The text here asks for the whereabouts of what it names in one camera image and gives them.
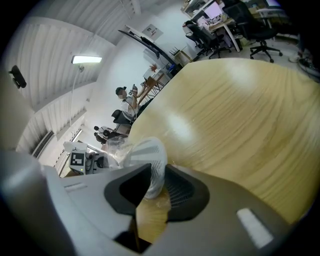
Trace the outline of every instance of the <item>desk leg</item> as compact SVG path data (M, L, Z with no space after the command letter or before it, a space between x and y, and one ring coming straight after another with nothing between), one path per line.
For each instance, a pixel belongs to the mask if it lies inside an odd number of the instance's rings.
M236 51L239 53L240 49L239 49L239 46L238 46L238 44L236 42L236 39L234 38L234 35L231 33L230 29L228 28L228 26L226 24L223 24L223 27L226 30L226 32L228 33L229 37L231 38Z

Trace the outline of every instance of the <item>floor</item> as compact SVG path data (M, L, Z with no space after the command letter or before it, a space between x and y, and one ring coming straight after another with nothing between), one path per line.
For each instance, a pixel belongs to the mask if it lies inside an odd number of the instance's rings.
M275 64L299 71L304 73L306 76L309 76L311 79L315 80L316 82L320 83L320 79L319 77L315 77L312 76L308 73L306 73L305 71L303 71L300 66L297 63L292 63L289 61L289 57L295 53L298 52L298 41L296 40L286 40L286 39L282 39L282 38L277 38L276 41L274 40L267 40L266 41L267 45L269 47L272 48L276 48L281 50L281 52L283 53L283 56L279 56L279 54L275 51L269 51L271 57L274 60ZM244 58L244 59L250 59L250 47L254 47L254 46L259 46L259 43L253 43L250 44L248 46L243 47L242 51L237 52L236 49L233 47L231 48L231 53L229 53L228 51L222 51L220 54L221 58ZM212 53L209 53L208 56L201 56L199 58L198 61L203 61L203 60L208 60L209 56ZM263 52L258 53L256 55L253 56L255 60L260 60L260 61L266 61L269 62L269 57L264 54ZM212 56L212 60L218 58L217 55Z

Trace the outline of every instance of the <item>poster on wall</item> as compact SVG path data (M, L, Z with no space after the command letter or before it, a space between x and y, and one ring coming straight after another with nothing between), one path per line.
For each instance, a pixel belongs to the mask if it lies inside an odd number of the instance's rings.
M144 33L147 37L151 38L154 41L157 40L163 34L163 32L160 29L158 29L157 27L155 27L152 24L147 26L142 31L142 33Z

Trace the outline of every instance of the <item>air vent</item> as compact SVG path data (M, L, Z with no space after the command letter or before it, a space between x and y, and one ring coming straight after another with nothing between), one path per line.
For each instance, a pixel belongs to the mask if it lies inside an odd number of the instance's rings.
M43 137L43 139L40 141L40 143L38 144L38 146L35 148L35 150L32 153L32 155L35 158L37 158L37 159L39 158L39 156L41 155L42 151L45 149L47 144L52 140L54 135L55 135L54 132L51 130Z

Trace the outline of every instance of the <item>wood grain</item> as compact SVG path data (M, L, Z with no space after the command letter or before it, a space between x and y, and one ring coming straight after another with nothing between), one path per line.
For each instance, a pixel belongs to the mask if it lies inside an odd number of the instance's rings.
M184 67L135 121L129 139L159 138L169 163L236 182L291 224L319 187L319 130L319 84L277 64L225 58ZM137 212L153 209L142 201ZM140 219L143 239L154 242L164 229L158 224L169 208L162 210Z

